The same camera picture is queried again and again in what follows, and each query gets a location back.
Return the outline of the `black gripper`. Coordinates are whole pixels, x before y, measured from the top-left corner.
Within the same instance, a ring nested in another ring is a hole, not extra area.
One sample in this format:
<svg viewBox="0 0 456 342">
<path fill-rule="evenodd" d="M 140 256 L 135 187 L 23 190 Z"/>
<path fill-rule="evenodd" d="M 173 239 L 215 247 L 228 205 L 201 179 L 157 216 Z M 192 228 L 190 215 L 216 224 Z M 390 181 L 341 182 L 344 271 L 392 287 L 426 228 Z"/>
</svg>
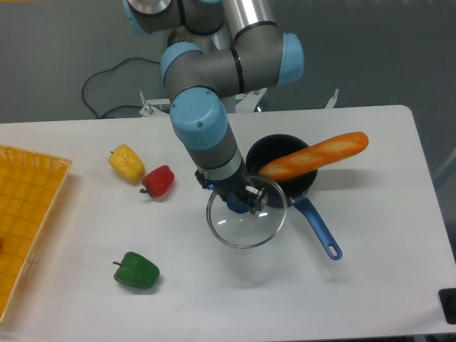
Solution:
<svg viewBox="0 0 456 342">
<path fill-rule="evenodd" d="M 256 188 L 247 185 L 245 167 L 239 167 L 234 174 L 223 180 L 210 180 L 208 175 L 204 175 L 199 170 L 195 171 L 195 177 L 203 189 L 215 192 L 226 206 L 230 206 L 231 196 L 236 197 L 241 203 L 248 205 L 251 214 L 256 214 L 261 212 L 267 203 L 264 187 Z"/>
</svg>

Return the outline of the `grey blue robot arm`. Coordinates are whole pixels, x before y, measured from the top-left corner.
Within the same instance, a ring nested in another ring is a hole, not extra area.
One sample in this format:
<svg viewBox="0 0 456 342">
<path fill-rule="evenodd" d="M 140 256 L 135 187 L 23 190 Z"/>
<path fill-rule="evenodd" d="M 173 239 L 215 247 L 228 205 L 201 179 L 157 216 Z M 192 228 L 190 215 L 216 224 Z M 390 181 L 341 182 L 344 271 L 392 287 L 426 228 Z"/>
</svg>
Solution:
<svg viewBox="0 0 456 342">
<path fill-rule="evenodd" d="M 199 36 L 228 31 L 227 46 L 206 52 L 198 43 L 170 45 L 160 60 L 176 136 L 197 167 L 201 186 L 223 200 L 236 197 L 263 209 L 264 190 L 248 183 L 224 99 L 298 80 L 304 72 L 299 38 L 280 31 L 268 1 L 125 1 L 138 32 L 185 28 Z"/>
</svg>

